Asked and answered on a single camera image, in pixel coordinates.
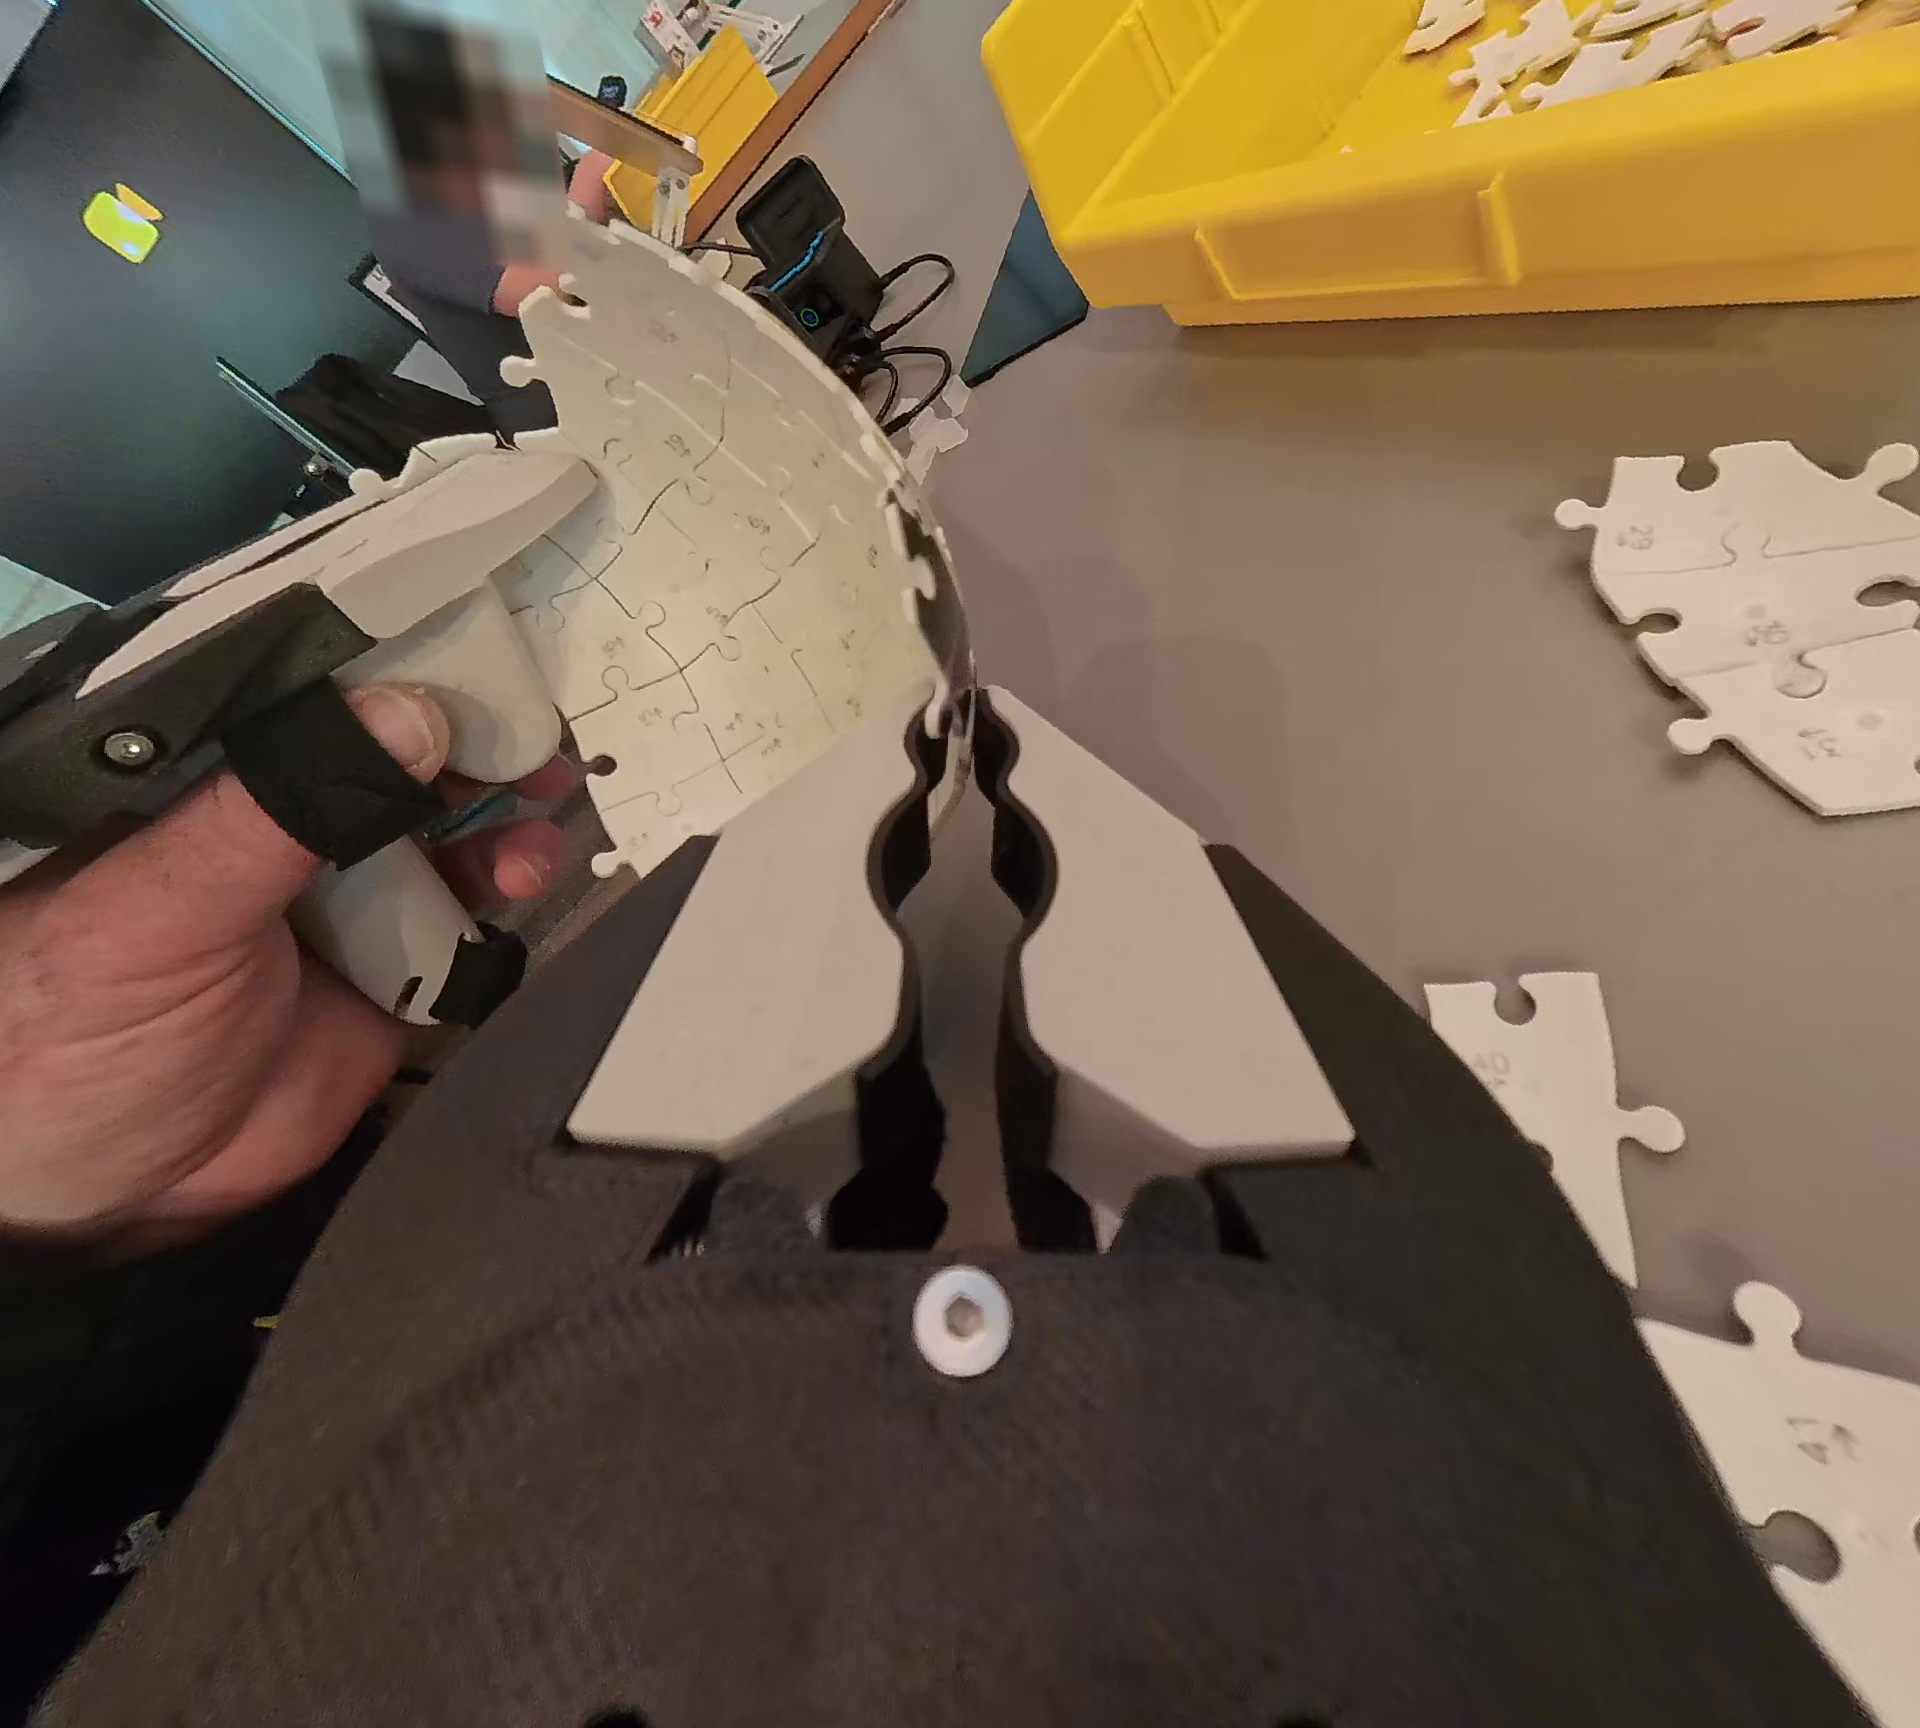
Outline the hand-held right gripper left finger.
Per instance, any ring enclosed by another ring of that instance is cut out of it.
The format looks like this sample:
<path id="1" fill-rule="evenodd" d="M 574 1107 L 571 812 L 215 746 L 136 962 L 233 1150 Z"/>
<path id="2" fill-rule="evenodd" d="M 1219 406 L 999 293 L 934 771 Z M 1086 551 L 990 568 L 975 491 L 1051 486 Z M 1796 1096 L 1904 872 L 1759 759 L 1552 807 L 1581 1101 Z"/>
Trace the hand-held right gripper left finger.
<path id="1" fill-rule="evenodd" d="M 831 1246 L 934 1246 L 948 1115 L 901 904 L 947 766 L 927 708 L 891 708 L 708 838 L 569 1140 L 783 1188 Z"/>

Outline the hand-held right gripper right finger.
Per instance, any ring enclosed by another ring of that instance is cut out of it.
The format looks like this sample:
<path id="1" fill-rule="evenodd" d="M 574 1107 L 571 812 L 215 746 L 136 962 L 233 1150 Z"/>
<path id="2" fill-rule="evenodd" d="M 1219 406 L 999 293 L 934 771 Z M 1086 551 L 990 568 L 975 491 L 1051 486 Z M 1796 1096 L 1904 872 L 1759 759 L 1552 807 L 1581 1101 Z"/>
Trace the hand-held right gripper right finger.
<path id="1" fill-rule="evenodd" d="M 975 697 L 1019 914 L 995 1106 L 1019 1242 L 1109 1243 L 1141 1188 L 1345 1156 L 1355 1124 L 1209 841 L 1005 685 Z"/>

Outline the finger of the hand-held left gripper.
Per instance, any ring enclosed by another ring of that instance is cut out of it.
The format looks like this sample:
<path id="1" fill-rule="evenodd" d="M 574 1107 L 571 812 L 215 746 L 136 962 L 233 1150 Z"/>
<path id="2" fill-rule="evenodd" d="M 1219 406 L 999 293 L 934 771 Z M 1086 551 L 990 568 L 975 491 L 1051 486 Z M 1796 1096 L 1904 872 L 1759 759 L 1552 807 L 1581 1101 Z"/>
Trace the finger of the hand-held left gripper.
<path id="1" fill-rule="evenodd" d="M 97 694 L 145 663 L 159 661 L 191 639 L 207 635 L 290 588 L 314 586 L 329 604 L 372 639 L 407 634 L 420 620 L 472 593 L 496 569 L 603 486 L 586 457 L 558 450 L 523 450 L 542 460 L 542 488 L 513 508 L 457 525 L 445 520 L 431 532 L 424 520 L 409 528 L 372 529 L 353 550 L 329 559 L 318 553 L 274 564 L 262 573 L 213 588 L 191 599 L 170 599 L 142 632 L 102 660 L 80 685 Z"/>
<path id="2" fill-rule="evenodd" d="M 424 520 L 431 532 L 445 521 L 468 525 L 521 505 L 544 488 L 544 462 L 515 447 L 459 438 L 449 456 L 419 447 L 394 477 L 362 469 L 347 498 L 274 528 L 241 548 L 161 586 L 161 601 L 195 601 L 215 588 L 264 573 L 276 564 L 320 556 L 323 562 L 359 548 L 372 529 L 407 529 Z"/>

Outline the assembled white puzzle ball section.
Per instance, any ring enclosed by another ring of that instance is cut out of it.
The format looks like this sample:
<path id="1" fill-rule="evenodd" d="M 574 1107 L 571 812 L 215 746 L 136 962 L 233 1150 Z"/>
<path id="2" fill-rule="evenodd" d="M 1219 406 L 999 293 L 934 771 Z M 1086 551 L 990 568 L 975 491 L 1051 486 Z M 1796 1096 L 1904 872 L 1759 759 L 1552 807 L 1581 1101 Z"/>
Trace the assembled white puzzle ball section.
<path id="1" fill-rule="evenodd" d="M 759 299 L 627 223 L 569 222 L 523 305 L 551 430 L 592 496 L 498 576 L 606 836 L 652 872 L 891 714 L 968 759 L 977 673 L 948 543 L 853 390 Z"/>

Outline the yellow plastic bin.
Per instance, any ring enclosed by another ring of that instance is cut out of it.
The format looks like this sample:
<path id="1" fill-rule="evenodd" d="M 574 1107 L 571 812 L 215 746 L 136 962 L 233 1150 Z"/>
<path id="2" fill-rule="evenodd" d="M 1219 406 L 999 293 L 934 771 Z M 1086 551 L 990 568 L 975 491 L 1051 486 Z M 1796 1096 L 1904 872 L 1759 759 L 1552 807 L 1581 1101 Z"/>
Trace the yellow plastic bin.
<path id="1" fill-rule="evenodd" d="M 1012 0 L 983 62 L 1058 253 L 1177 324 L 1913 299 L 1916 23 L 1472 125 L 1425 0 Z"/>
<path id="2" fill-rule="evenodd" d="M 776 104 L 778 91 L 750 37 L 722 26 L 637 108 L 641 124 L 688 140 L 700 169 L 664 176 L 655 156 L 615 156 L 604 176 L 611 201 L 627 222 L 671 246 L 700 242 L 747 188 L 756 135 Z"/>

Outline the scattered loose puzzle pieces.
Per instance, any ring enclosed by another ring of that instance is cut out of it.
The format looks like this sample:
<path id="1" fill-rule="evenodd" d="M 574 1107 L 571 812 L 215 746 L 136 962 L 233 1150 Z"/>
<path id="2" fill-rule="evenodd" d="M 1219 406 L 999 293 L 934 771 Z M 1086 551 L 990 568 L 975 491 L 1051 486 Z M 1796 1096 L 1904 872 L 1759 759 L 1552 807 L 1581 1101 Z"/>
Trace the scattered loose puzzle pieces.
<path id="1" fill-rule="evenodd" d="M 1594 972 L 1528 972 L 1527 1019 L 1488 979 L 1425 988 L 1434 1033 L 1470 1068 L 1549 1172 L 1628 1294 L 1639 1259 L 1621 1146 L 1670 1153 L 1687 1140 L 1664 1106 L 1624 1107 Z M 1918 1388 L 1806 1355 L 1805 1314 L 1780 1287 L 1732 1296 L 1742 1339 L 1639 1318 L 1647 1352 L 1749 1533 L 1778 1517 L 1815 1526 L 1837 1551 L 1816 1579 L 1769 1563 L 1775 1590 L 1877 1724 L 1918 1722 Z"/>

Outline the three-piece joined puzzle strip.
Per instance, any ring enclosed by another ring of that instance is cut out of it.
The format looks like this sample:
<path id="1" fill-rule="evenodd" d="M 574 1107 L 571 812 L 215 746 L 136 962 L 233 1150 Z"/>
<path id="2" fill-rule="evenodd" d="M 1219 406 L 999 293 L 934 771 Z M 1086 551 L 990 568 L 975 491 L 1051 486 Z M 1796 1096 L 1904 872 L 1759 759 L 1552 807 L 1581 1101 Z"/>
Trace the three-piece joined puzzle strip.
<path id="1" fill-rule="evenodd" d="M 1644 665 L 1692 703 L 1670 746 L 1739 752 L 1823 817 L 1918 803 L 1918 520 L 1891 498 L 1916 444 L 1843 473 L 1787 440 L 1719 444 L 1710 480 L 1680 456 L 1621 456 L 1586 529 L 1590 578 Z"/>

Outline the person's left hand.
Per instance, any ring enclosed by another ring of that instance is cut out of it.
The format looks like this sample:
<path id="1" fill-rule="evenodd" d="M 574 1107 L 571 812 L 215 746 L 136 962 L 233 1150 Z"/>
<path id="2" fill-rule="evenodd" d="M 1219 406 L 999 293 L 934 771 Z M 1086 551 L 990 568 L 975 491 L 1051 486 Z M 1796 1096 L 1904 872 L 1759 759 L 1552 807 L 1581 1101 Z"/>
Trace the person's left hand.
<path id="1" fill-rule="evenodd" d="M 139 1256 L 313 1178 L 420 1032 L 303 946 L 320 859 L 231 771 L 4 886 L 3 1224 Z"/>

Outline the black monitor screen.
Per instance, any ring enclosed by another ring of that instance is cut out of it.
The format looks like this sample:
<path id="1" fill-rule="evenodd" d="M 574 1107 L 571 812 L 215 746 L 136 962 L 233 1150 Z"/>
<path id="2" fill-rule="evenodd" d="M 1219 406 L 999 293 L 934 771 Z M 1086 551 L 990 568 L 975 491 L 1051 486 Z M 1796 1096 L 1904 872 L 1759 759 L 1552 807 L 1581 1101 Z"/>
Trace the black monitor screen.
<path id="1" fill-rule="evenodd" d="M 3 548 L 119 604 L 266 532 L 304 456 L 264 392 L 393 370 L 351 181 L 142 0 L 60 0 L 4 83 Z"/>

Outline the brown wooden desk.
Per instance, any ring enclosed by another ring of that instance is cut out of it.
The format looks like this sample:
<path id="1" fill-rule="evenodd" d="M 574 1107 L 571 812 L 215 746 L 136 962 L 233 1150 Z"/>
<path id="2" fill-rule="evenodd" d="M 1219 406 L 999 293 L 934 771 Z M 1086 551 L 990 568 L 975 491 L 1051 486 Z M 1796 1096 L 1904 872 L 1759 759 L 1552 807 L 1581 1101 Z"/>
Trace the brown wooden desk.
<path id="1" fill-rule="evenodd" d="M 825 95 L 828 83 L 853 59 L 853 54 L 898 4 L 901 0 L 825 0 L 797 19 L 792 36 L 769 70 L 769 77 L 778 91 L 778 104 L 759 129 L 753 154 L 755 167 L 733 203 L 698 242 L 688 238 L 685 247 L 695 247 L 711 235 L 718 235 L 722 219 L 753 190 L 766 165 L 776 160 L 778 150 L 804 113 Z M 582 152 L 582 165 L 588 167 L 588 176 L 603 183 L 596 203 L 591 203 L 586 188 L 567 176 L 560 183 L 565 212 L 600 222 L 611 218 L 627 222 L 613 203 L 606 186 L 606 174 L 615 158 L 639 161 L 652 156 L 655 167 L 664 178 L 691 178 L 703 167 L 691 140 L 639 122 L 642 99 L 657 83 L 671 77 L 674 77 L 671 70 L 657 70 L 639 83 L 637 99 L 628 108 L 613 108 L 560 77 L 549 81 L 560 140 Z"/>

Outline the person's black top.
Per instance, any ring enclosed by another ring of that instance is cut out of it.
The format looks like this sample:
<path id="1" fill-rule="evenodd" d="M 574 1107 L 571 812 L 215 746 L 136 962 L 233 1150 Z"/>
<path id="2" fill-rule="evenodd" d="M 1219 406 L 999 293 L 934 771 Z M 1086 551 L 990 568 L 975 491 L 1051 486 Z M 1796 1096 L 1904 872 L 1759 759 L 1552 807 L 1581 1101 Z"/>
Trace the person's black top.
<path id="1" fill-rule="evenodd" d="M 4 1247 L 3 1722 L 27 1724 L 204 1474 L 387 1107 L 306 1182 L 185 1246 Z"/>

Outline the black flat pad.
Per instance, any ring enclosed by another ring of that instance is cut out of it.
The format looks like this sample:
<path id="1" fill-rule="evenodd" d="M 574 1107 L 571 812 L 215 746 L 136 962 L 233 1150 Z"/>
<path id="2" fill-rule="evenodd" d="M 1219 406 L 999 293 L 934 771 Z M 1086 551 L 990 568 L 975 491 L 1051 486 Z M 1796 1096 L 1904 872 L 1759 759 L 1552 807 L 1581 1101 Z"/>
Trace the black flat pad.
<path id="1" fill-rule="evenodd" d="M 986 385 L 996 374 L 1082 325 L 1090 312 L 1086 291 L 1055 246 L 1036 194 L 1029 191 L 958 379 L 968 390 Z"/>

